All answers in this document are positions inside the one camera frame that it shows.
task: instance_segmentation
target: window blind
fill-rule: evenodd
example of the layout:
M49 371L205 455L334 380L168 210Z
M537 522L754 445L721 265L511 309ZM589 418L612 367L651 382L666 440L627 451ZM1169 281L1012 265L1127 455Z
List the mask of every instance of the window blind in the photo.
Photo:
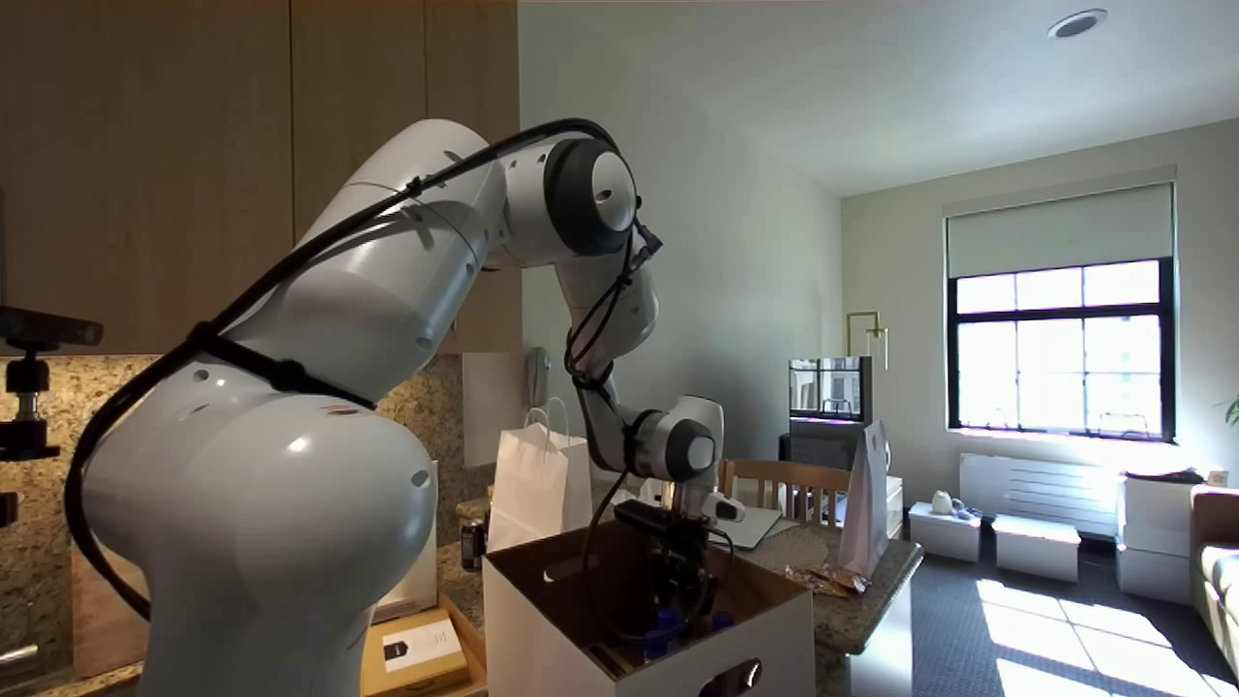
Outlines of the window blind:
M1144 187L946 221L950 277L1175 256L1175 188Z

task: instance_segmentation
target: radiator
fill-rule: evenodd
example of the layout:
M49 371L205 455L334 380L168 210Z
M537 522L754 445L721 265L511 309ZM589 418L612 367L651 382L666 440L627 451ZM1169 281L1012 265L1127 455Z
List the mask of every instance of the radiator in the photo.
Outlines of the radiator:
M1124 471L1070 460L964 451L959 496L978 513L1052 520L1080 535L1114 536Z

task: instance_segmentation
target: white wall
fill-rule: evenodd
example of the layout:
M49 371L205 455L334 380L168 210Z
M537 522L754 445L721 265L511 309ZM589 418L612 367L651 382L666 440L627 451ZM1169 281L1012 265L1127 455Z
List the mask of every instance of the white wall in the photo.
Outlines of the white wall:
M519 6L519 110L521 123L600 119L635 167L641 221L666 241L651 260L662 317L641 349L616 360L618 401L718 397L729 405L729 451L773 455L786 360L845 345L836 202L662 85L623 36L592 27L592 11ZM556 281L528 272L521 290L521 335L551 349L555 391L578 401L556 360L569 330Z
M969 438L946 428L946 273L940 216L950 206L1177 169L1177 434L1180 445L1080 445L1071 438ZM964 179L863 194L845 214L845 307L884 309L891 367L875 401L910 496L958 487L959 449L1109 460L1229 465L1239 480L1239 424L1222 405L1239 396L1239 119L1177 134L1036 160Z

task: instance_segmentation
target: ceiling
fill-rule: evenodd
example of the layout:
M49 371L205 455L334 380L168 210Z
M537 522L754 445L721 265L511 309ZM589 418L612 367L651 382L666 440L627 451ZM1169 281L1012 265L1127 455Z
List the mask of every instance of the ceiling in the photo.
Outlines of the ceiling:
M832 194L1239 117L1239 0L528 0ZM1080 6L1109 19L1052 43Z

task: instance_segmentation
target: window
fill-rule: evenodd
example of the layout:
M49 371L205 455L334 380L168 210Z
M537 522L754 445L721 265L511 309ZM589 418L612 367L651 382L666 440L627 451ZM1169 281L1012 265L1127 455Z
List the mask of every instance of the window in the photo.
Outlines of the window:
M1175 261L950 281L950 423L1175 440Z
M946 221L950 424L1175 440L1175 188Z

